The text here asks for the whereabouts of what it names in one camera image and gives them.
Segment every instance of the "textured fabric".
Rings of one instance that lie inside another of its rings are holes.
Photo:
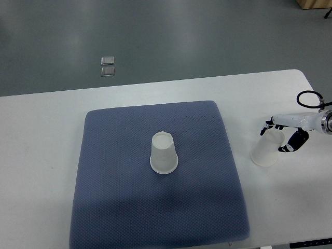
[[[152,136],[172,134],[173,173],[150,166]],[[77,172],[71,249],[186,247],[243,240],[245,202],[213,101],[94,110]]]

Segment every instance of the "white table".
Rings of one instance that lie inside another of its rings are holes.
[[[1,248],[68,248],[88,111],[199,100],[219,107],[247,205],[251,235],[231,248],[331,238],[332,136],[310,132],[303,148],[269,168],[249,155],[265,120],[308,111],[296,96],[310,89],[302,72],[287,70],[0,98]],[[295,129],[283,131],[288,139]]]

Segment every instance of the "gray floor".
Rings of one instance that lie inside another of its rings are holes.
[[[0,96],[296,68],[332,101],[327,11],[295,0],[1,0]],[[115,76],[101,77],[108,55]]]

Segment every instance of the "plastic cup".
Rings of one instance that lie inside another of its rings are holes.
[[[161,131],[152,137],[150,164],[159,174],[169,174],[176,169],[178,157],[171,134]]]
[[[285,135],[278,129],[268,129],[259,139],[258,143],[251,149],[252,161],[263,167],[273,165],[278,158],[278,148],[285,140]]]

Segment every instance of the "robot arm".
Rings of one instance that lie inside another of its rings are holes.
[[[284,127],[298,129],[290,137],[288,143],[279,148],[280,152],[294,152],[301,148],[309,139],[308,131],[317,130],[320,133],[332,134],[332,111],[275,115],[271,120],[266,121],[260,135],[262,136],[267,129],[271,129],[273,126],[279,130],[282,130]]]

